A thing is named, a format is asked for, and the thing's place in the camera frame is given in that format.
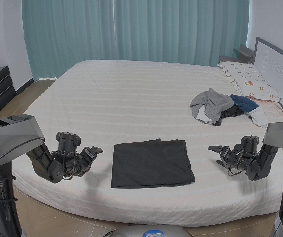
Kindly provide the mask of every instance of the white bed sheet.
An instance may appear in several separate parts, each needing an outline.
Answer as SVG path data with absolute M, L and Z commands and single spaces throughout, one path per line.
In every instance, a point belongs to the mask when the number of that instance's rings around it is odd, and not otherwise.
M 227 175 L 210 145 L 231 148 L 245 135 L 260 137 L 246 116 L 222 120 L 220 127 L 192 117 L 189 104 L 213 88 L 237 94 L 220 68 L 140 61 L 83 61 L 55 81 L 25 112 L 34 115 L 50 151 L 58 131 L 77 133 L 81 145 L 103 148 L 83 177 L 52 184 L 38 177 L 26 155 L 13 161 L 15 185 L 33 198 L 81 216 L 127 223 L 205 226 L 276 212 L 283 186 L 283 151 L 267 178 L 251 182 Z M 279 104 L 257 101 L 269 122 L 283 121 Z M 179 187 L 112 189 L 114 144 L 181 139 L 195 183 Z

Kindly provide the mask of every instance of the baseboard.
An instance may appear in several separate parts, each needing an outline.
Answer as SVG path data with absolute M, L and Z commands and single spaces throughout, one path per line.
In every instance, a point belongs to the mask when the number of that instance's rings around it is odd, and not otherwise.
M 15 95 L 18 96 L 20 95 L 27 87 L 29 87 L 32 83 L 34 82 L 33 78 L 28 80 L 25 84 L 23 84 L 16 92 Z

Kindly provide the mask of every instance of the white patterned pillow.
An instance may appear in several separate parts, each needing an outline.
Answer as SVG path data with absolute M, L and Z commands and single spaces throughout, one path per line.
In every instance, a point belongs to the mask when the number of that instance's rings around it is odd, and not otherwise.
M 261 76 L 253 64 L 226 61 L 218 64 L 240 96 L 278 102 L 276 90 Z

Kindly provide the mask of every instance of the gray sweater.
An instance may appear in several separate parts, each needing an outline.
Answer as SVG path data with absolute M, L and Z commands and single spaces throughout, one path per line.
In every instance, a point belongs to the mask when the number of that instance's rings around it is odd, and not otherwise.
M 199 109 L 203 105 L 205 105 L 205 115 L 210 118 L 213 123 L 216 123 L 220 118 L 220 113 L 231 108 L 234 105 L 234 101 L 230 96 L 219 94 L 213 89 L 204 91 L 198 94 L 190 104 L 194 118 L 197 117 Z

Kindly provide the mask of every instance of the curtain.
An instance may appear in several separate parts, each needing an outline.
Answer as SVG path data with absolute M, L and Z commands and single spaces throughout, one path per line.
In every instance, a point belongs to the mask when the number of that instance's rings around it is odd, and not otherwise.
M 216 66 L 246 44 L 249 0 L 114 0 L 119 60 Z
M 22 18 L 34 80 L 116 59 L 113 0 L 22 0 Z
M 84 60 L 216 66 L 246 44 L 249 0 L 22 0 L 34 80 Z

